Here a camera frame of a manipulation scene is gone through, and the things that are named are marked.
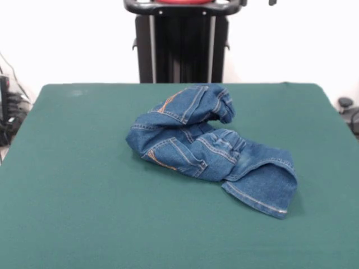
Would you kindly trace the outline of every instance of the white wall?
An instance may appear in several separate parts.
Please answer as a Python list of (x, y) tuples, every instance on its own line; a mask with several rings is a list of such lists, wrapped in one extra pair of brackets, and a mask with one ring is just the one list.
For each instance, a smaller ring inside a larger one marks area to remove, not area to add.
[[(0, 9), (0, 51), (35, 94), (48, 83), (138, 82), (135, 15), (121, 0), (0, 0)], [(224, 82), (314, 82), (332, 103), (359, 103), (359, 1), (249, 0), (229, 20)]]

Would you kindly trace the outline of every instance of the handle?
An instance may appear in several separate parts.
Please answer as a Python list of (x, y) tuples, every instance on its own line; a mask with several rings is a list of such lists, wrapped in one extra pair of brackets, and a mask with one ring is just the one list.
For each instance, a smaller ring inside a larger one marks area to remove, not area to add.
[(123, 0), (125, 8), (132, 13), (157, 16), (228, 16), (241, 9), (242, 1), (230, 0), (224, 4), (215, 2), (207, 4), (163, 4)]

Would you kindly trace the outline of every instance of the jeans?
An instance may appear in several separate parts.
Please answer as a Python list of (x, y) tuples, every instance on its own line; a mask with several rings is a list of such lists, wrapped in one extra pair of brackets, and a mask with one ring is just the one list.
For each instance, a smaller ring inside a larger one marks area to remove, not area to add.
[(126, 141), (144, 160), (190, 177), (223, 181), (229, 194), (282, 219), (297, 189), (291, 154), (208, 123), (229, 123), (234, 115), (226, 89), (191, 86), (139, 116)]

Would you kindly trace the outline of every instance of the back pocket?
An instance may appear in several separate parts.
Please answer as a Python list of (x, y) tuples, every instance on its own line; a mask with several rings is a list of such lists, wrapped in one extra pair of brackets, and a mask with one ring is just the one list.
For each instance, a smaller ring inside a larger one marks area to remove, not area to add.
[(194, 157), (192, 152), (175, 137), (155, 145), (143, 158), (195, 178), (199, 177), (207, 167), (204, 160)]

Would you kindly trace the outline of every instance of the orange stitching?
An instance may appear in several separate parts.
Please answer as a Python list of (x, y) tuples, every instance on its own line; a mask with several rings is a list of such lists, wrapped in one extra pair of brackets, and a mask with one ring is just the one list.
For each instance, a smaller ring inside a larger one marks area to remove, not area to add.
[(162, 165), (164, 167), (167, 167), (167, 168), (170, 168), (174, 171), (176, 171), (177, 169), (172, 167), (172, 166), (169, 166), (169, 165), (166, 165), (164, 163), (161, 163), (159, 160), (157, 160), (157, 158), (155, 157), (155, 154), (153, 153), (153, 150), (151, 150), (150, 152), (148, 152), (148, 157), (150, 157), (152, 160), (154, 160), (156, 163), (158, 163), (159, 165)]
[(172, 95), (171, 97), (167, 98), (166, 102), (164, 102), (163, 106), (162, 106), (159, 110), (157, 110), (157, 112), (163, 113), (163, 112), (164, 112), (164, 109), (166, 108), (166, 106), (167, 106), (170, 102), (172, 102), (173, 99), (174, 99), (178, 94), (180, 94), (181, 92), (182, 92), (182, 91), (179, 91), (178, 93), (176, 93), (176, 94)]

